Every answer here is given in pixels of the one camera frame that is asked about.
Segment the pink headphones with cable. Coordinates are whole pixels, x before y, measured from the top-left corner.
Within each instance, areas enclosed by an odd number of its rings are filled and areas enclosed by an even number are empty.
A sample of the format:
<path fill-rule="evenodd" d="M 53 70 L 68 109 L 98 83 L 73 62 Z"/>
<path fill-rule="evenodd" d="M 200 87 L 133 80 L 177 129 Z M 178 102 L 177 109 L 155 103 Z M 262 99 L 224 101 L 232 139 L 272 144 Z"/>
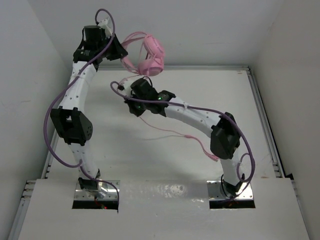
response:
<path fill-rule="evenodd" d="M 129 76 L 127 78 L 123 78 L 120 81 L 120 84 L 126 83 L 130 78 L 138 77 L 138 76 L 146 76 L 146 77 L 154 77 L 159 75 L 164 70 L 164 60 L 165 60 L 165 49 L 160 43 L 158 39 L 156 39 L 152 34 L 148 34 L 142 31 L 133 32 L 130 35 L 128 35 L 124 41 L 121 43 L 122 47 L 127 50 L 127 47 L 133 43 L 137 42 L 139 40 L 142 40 L 142 44 L 139 50 L 139 57 L 138 57 L 138 64 L 135 66 L 130 59 L 125 56 L 121 59 L 121 64 L 124 68 L 127 69 L 128 72 L 135 74 L 133 76 Z M 140 61 L 140 57 L 142 54 L 143 48 L 146 51 L 145 59 Z M 177 135 L 174 135 L 174 137 L 181 137 L 186 139 L 193 139 L 197 141 L 201 148 L 203 153 L 210 158 L 211 160 L 217 162 L 219 158 L 213 154 L 210 154 L 206 149 L 204 148 L 202 142 L 192 136 L 187 134 L 182 134 L 179 132 L 176 132 L 174 130 L 167 130 L 162 128 L 157 128 L 155 126 L 152 126 L 148 124 L 143 118 L 139 117 L 145 124 L 147 124 L 149 127 L 152 127 L 154 129 L 165 131 L 165 132 L 171 132 L 175 133 Z"/>

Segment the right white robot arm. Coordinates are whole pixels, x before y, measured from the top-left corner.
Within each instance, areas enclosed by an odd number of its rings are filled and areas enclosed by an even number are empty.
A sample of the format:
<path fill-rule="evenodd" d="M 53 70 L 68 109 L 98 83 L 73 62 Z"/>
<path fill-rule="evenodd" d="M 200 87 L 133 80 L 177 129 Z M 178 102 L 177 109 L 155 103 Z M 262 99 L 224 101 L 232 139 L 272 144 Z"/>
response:
<path fill-rule="evenodd" d="M 211 153 L 220 159 L 224 173 L 224 189 L 234 196 L 240 189 L 242 173 L 237 173 L 237 149 L 240 146 L 240 135 L 234 126 L 219 114 L 186 108 L 187 104 L 174 93 L 166 90 L 157 92 L 145 78 L 124 80 L 118 89 L 125 96 L 155 101 L 144 103 L 126 99 L 129 112 L 141 116 L 146 110 L 153 114 L 181 121 L 204 133 L 210 139 Z"/>

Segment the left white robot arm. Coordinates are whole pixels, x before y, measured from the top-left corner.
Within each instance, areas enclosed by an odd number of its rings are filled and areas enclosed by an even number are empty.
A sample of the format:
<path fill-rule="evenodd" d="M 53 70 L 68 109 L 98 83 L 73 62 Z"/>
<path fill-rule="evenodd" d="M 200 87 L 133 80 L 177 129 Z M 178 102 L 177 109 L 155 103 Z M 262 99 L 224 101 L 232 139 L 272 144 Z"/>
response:
<path fill-rule="evenodd" d="M 85 116 L 88 90 L 103 59 L 113 61 L 127 55 L 105 23 L 85 26 L 80 45 L 73 53 L 70 88 L 58 107 L 50 111 L 55 130 L 73 153 L 79 170 L 78 183 L 83 190 L 97 192 L 100 189 L 97 181 L 100 170 L 95 165 L 89 143 L 93 124 Z"/>

